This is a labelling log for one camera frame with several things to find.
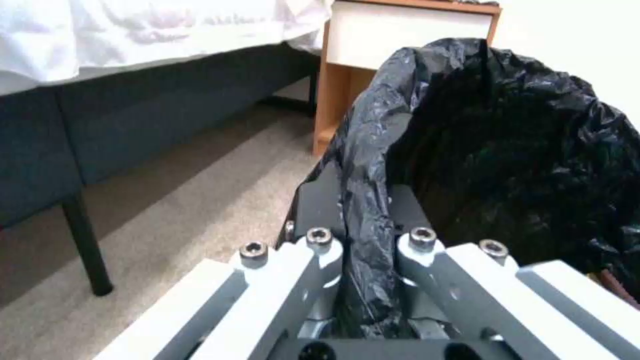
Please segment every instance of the black bed leg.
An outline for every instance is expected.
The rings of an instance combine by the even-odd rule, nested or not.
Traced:
[[[316,92],[317,92],[317,88],[318,88],[318,73],[314,72],[313,74],[311,74],[309,76],[309,99],[308,99],[308,106],[309,106],[309,116],[310,117],[315,117],[316,115]]]
[[[89,216],[86,213],[82,195],[78,192],[62,202],[67,223],[80,253],[84,269],[89,276],[91,288],[96,296],[105,296],[113,290],[109,274],[104,266],[98,241],[93,233]]]

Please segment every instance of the white bed sheet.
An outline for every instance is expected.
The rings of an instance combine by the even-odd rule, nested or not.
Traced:
[[[333,0],[0,0],[0,95],[291,40]]]

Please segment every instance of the bed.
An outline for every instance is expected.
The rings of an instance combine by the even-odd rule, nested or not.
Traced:
[[[82,187],[315,77],[331,2],[0,0],[0,227],[61,204],[109,293]]]

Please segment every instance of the trash can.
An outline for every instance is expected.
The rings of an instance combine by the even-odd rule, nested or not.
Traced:
[[[638,133],[589,83],[540,61],[480,39],[400,49],[305,184],[327,166],[346,260],[341,336],[407,334],[390,216],[399,184],[447,246],[496,239],[521,264],[605,271],[628,301],[640,299]],[[292,206],[287,220],[298,214]]]

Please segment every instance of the screw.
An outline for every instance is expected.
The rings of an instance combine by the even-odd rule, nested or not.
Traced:
[[[286,223],[284,223],[284,239],[288,242],[292,242],[293,241],[293,236],[294,236],[294,230],[296,228],[296,223],[293,220],[287,220]]]
[[[260,268],[267,263],[269,247],[259,241],[252,241],[240,247],[240,260],[248,268]]]
[[[478,243],[480,249],[498,264],[504,265],[505,260],[509,256],[509,249],[501,242],[493,239],[480,240]]]
[[[409,233],[409,244],[420,251],[430,251],[436,244],[438,237],[434,230],[428,227],[414,227]]]
[[[307,231],[307,245],[316,251],[328,250],[333,234],[325,227],[312,227]]]

